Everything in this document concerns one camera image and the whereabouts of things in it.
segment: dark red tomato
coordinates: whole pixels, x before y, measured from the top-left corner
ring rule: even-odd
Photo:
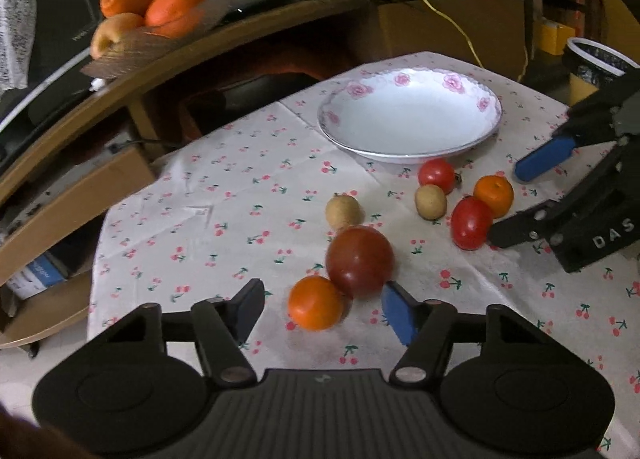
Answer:
[[[326,250],[326,272],[350,298],[376,295],[391,279],[394,250],[386,237],[368,226],[340,230]]]
[[[465,197],[451,214],[451,238],[460,249],[480,248],[494,222],[491,208],[475,197]]]
[[[449,195],[456,185],[456,171],[444,159],[431,159],[420,167],[418,182],[420,186],[434,184]]]

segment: white plate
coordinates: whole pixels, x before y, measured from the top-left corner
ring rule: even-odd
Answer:
[[[337,146],[382,162],[417,164],[470,149],[494,133],[500,100],[464,74],[425,68],[351,80],[320,106],[322,133]]]

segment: tablecloth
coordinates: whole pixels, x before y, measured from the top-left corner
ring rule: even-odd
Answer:
[[[493,89],[504,108],[497,134],[452,159],[462,187],[449,196],[447,216],[435,222],[415,212],[416,167],[354,158],[317,127],[319,103],[345,79],[413,66],[467,74]],[[242,350],[259,376],[268,367],[378,367],[387,375],[404,347],[379,300],[354,302],[340,325],[320,333],[302,330],[287,316],[291,286],[306,275],[324,275],[324,253],[335,235],[324,206],[334,193],[347,193],[363,206],[366,224],[391,241],[396,280],[415,298],[442,299],[474,313],[503,303],[601,372],[616,395],[601,451],[615,459],[638,457],[636,254],[623,251],[568,275],[545,241],[465,252],[449,235],[449,215],[476,180],[510,176],[513,163],[566,119],[565,110],[498,74],[426,52],[361,66],[228,124],[172,154],[156,183],[108,212],[88,336],[141,303],[184,311],[202,299],[229,298],[257,277],[265,284],[266,306]],[[535,183],[515,185],[513,210],[561,198],[608,148],[580,149]],[[193,346],[175,344],[170,353],[198,367]],[[456,345],[452,363],[477,353],[474,344]]]

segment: small potato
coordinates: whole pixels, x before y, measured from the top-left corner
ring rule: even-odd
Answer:
[[[324,208],[324,216],[335,232],[362,224],[364,220],[360,204],[350,195],[334,195]]]
[[[423,219],[440,219],[447,213],[447,196],[434,184],[421,186],[415,191],[415,209]]]

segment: fruit bowl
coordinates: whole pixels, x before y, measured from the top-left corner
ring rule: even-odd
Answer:
[[[132,73],[154,60],[203,37],[231,9],[233,0],[206,0],[181,18],[155,27],[143,26],[125,33],[100,58],[81,72],[110,80]]]
[[[465,152],[502,117],[494,92],[464,74],[403,68],[342,84],[322,103],[318,123],[338,147],[372,160],[418,164]]]

